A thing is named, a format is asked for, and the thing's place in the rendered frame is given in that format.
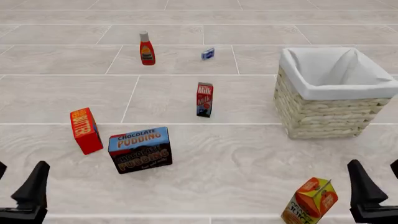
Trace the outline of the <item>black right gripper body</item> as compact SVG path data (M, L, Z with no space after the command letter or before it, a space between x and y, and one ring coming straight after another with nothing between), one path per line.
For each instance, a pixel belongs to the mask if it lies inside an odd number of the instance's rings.
M358 204L350 208L356 223L364 224L398 224L398 206L381 206L378 204Z

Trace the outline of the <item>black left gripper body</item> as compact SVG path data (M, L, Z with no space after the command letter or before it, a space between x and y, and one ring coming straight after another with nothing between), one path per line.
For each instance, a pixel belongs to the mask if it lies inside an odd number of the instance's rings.
M0 224L43 224L46 214L47 204L0 208Z

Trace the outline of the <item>woven basket with white liner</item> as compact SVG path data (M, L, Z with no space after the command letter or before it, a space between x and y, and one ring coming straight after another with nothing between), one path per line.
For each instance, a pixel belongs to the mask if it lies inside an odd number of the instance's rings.
M284 48L274 103L292 139L353 138L398 95L398 80L356 48Z

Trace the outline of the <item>red and blue milk carton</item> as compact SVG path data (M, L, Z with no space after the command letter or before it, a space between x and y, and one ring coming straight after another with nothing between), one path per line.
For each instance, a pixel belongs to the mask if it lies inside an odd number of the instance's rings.
M211 116L213 106L213 91L214 87L211 83L198 83L197 116L207 118Z

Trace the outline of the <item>orange juice carton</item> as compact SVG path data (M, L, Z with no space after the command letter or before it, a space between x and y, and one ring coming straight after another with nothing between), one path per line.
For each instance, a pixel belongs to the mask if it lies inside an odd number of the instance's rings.
M281 218L285 224L317 224L337 201L331 181L313 177L294 193Z

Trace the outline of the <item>red butter box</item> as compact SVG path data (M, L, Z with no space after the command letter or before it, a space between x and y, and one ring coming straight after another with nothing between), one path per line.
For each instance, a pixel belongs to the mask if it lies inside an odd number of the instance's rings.
M98 127L90 108L70 113L73 137L84 155L103 149Z

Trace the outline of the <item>chocolate pudding box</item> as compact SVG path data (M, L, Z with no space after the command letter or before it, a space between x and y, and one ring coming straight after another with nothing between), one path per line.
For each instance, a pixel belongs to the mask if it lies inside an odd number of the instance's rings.
M108 152L120 174L173 164L167 127L111 136Z

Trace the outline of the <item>red ketchup bottle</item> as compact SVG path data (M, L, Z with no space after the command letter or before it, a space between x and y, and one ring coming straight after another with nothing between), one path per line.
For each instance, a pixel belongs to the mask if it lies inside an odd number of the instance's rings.
M149 40L149 34L147 31L141 31L140 36L140 56L143 65L155 65L155 53L154 48Z

